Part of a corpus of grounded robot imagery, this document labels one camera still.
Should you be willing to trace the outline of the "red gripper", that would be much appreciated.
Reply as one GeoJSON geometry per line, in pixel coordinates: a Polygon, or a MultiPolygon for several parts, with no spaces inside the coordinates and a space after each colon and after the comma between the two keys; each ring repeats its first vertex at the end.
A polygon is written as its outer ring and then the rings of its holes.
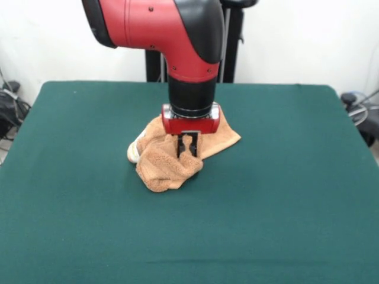
{"type": "Polygon", "coordinates": [[[198,134],[215,133],[220,125],[221,109],[219,104],[212,104],[210,113],[202,118],[182,118],[172,110],[169,104],[162,105],[162,124],[167,134],[178,135],[177,156],[185,151],[183,133],[190,133],[192,138],[189,150],[193,156],[197,156],[198,134]]]}

